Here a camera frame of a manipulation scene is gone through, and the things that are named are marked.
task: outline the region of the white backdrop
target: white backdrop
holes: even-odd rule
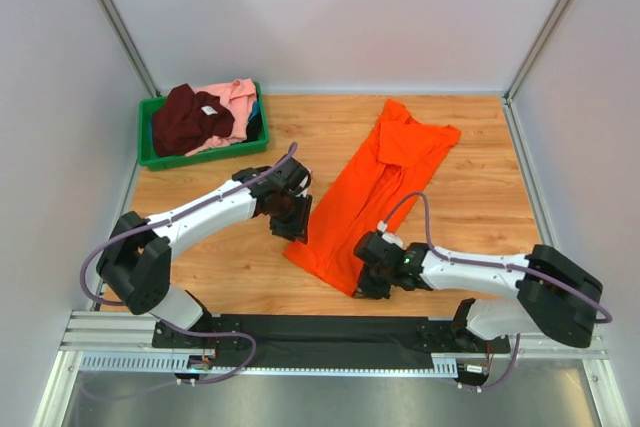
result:
[[[640,425],[640,10],[575,0],[516,99],[560,247],[604,284],[602,328]]]
[[[161,89],[502,91],[555,0],[114,0]]]
[[[0,424],[33,422],[145,97],[96,0],[0,0]]]

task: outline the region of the green bin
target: green bin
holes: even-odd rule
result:
[[[241,155],[256,154],[267,150],[267,144],[269,143],[267,116],[264,111],[264,101],[262,99],[260,84],[258,82],[254,83],[256,85],[260,114],[262,114],[262,132],[258,135],[258,140],[254,142],[232,144],[228,147],[220,147],[218,149],[208,149],[198,152],[190,157],[185,157],[184,155],[158,157],[156,155],[153,148],[153,140],[150,135],[151,116],[154,112],[162,108],[167,98],[154,97],[140,102],[138,125],[138,164],[148,167],[149,170],[165,170],[174,167],[182,167],[184,165],[198,164],[200,162],[209,162],[210,160],[228,159],[230,157],[238,157]]]

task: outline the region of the gray floor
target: gray floor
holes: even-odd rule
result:
[[[506,365],[494,364],[496,374]],[[85,388],[102,396],[171,380],[167,374],[92,375]],[[599,425],[595,418],[578,361],[522,360],[508,383],[482,394],[433,379],[257,375],[119,402],[74,392],[65,426],[589,427]]]

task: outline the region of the pink cloth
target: pink cloth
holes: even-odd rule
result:
[[[229,137],[220,138],[214,135],[207,139],[200,147],[187,152],[185,154],[187,157],[203,150],[226,147],[247,140],[247,124],[249,123],[253,103],[257,99],[256,86],[251,79],[238,79],[226,84],[207,85],[206,87],[193,89],[193,91],[195,93],[207,92],[208,94],[220,97],[220,105],[231,111],[234,120],[233,130]]]

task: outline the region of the wooden table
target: wooden table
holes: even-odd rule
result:
[[[313,171],[317,202],[369,134],[386,98],[266,96],[267,152],[160,172],[143,169],[132,209],[146,216],[182,205],[242,168],[273,164],[294,140],[296,158]],[[487,254],[530,251],[538,234],[499,98],[393,98],[423,123],[462,131],[426,188],[436,245]],[[272,236],[267,224],[261,216],[194,245],[173,263],[172,282],[220,313],[451,316],[460,300],[474,295],[394,288],[389,300],[349,298],[286,260],[286,241]],[[407,244],[424,239],[419,202],[398,234]]]

